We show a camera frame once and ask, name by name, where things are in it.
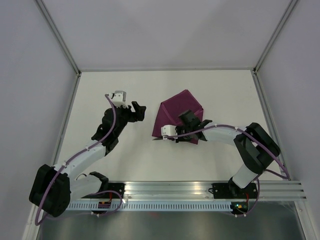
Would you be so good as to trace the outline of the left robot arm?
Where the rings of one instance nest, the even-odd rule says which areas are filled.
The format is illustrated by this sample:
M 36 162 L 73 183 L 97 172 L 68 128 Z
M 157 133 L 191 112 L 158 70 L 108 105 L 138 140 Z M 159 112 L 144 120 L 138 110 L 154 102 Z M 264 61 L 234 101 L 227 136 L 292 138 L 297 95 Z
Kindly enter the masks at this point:
M 86 148 L 62 164 L 44 164 L 38 169 L 29 201 L 49 215 L 58 217 L 72 201 L 93 194 L 98 198 L 106 197 L 109 193 L 108 177 L 97 171 L 81 179 L 77 177 L 116 147 L 128 123 L 142 122 L 146 109 L 136 101 L 128 107 L 112 105 L 104 112 L 101 124 Z

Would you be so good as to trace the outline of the knife with teal handle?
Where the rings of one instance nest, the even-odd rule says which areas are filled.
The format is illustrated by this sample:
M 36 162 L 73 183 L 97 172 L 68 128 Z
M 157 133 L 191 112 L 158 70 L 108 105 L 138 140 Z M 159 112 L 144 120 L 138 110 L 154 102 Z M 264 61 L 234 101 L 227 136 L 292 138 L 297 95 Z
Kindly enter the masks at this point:
M 163 137 L 163 136 L 161 136 L 161 137 L 154 137 L 153 139 L 152 139 L 152 141 L 162 141 L 162 140 L 165 140 L 166 138 L 165 137 Z

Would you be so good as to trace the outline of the purple cloth napkin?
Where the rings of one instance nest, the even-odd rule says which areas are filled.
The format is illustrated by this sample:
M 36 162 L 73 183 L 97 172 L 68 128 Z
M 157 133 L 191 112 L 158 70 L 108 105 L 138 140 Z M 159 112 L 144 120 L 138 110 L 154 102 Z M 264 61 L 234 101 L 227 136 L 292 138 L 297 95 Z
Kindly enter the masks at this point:
M 203 120 L 204 109 L 202 105 L 187 89 L 161 102 L 151 136 L 160 138 L 162 136 L 161 127 L 165 125 L 182 126 L 183 123 L 179 115 L 188 110 L 191 110 L 201 121 Z

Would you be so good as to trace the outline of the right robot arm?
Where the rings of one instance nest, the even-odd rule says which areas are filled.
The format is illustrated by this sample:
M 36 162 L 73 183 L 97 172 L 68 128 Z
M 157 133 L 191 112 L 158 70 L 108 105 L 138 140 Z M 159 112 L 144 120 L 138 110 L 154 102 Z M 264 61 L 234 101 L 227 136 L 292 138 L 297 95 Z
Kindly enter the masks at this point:
M 258 188 L 253 181 L 268 170 L 273 161 L 278 160 L 280 147 L 269 134 L 256 122 L 246 127 L 213 123 L 200 120 L 191 110 L 180 114 L 182 125 L 176 126 L 170 136 L 178 142 L 204 141 L 221 142 L 234 146 L 242 165 L 226 184 L 212 185 L 213 195 L 221 199 L 244 199 L 258 196 Z

